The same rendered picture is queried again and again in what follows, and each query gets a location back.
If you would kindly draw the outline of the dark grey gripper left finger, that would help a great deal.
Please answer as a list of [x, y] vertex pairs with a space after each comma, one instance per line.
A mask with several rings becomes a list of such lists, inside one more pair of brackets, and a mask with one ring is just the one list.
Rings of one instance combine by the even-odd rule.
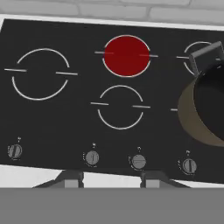
[[62, 171], [55, 179], [36, 185], [36, 188], [83, 188], [83, 179], [83, 171], [65, 170]]

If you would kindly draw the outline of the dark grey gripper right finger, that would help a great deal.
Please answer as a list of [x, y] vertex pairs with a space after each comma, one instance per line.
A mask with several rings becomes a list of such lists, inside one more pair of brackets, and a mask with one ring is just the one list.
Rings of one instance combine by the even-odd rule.
[[141, 188], [187, 188], [187, 185], [180, 184], [169, 179], [162, 171], [143, 171], [141, 173]]

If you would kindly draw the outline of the grey hob knob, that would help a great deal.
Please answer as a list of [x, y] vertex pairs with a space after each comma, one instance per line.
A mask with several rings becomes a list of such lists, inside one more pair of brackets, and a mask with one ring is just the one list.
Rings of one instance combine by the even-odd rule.
[[97, 151], [91, 150], [85, 156], [85, 161], [88, 165], [95, 166], [99, 162], [100, 156]]
[[194, 174], [197, 170], [196, 162], [191, 158], [186, 159], [183, 162], [183, 170], [185, 173]]
[[135, 169], [141, 170], [146, 165], [146, 158], [141, 154], [137, 154], [131, 159], [131, 164]]
[[8, 147], [8, 156], [13, 160], [19, 159], [22, 152], [22, 147], [19, 144], [13, 144]]

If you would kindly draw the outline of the black glass hob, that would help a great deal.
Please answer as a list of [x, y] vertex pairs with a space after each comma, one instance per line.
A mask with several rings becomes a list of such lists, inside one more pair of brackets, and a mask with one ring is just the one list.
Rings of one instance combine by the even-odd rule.
[[[0, 24], [0, 165], [224, 184], [224, 147], [182, 128], [189, 55], [224, 27], [6, 17]], [[19, 144], [13, 160], [8, 147]], [[97, 165], [85, 156], [97, 151]], [[146, 158], [137, 170], [131, 159]], [[194, 174], [183, 162], [196, 162]]]

